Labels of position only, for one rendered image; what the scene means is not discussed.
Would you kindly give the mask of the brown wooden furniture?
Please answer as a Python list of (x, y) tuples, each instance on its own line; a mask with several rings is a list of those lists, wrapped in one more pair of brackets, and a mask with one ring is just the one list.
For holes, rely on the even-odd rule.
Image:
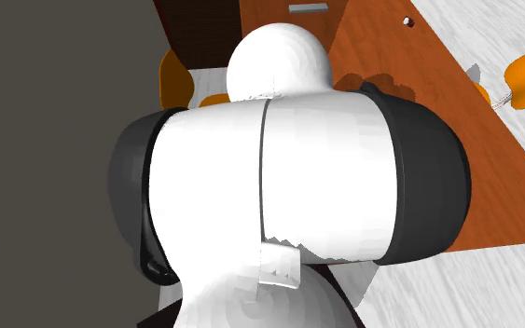
[(223, 67), (254, 29), (289, 22), (327, 49), (340, 89), (363, 80), (436, 112), (461, 138), (472, 205), (457, 251), (525, 243), (525, 151), (411, 0), (153, 0), (190, 69)]

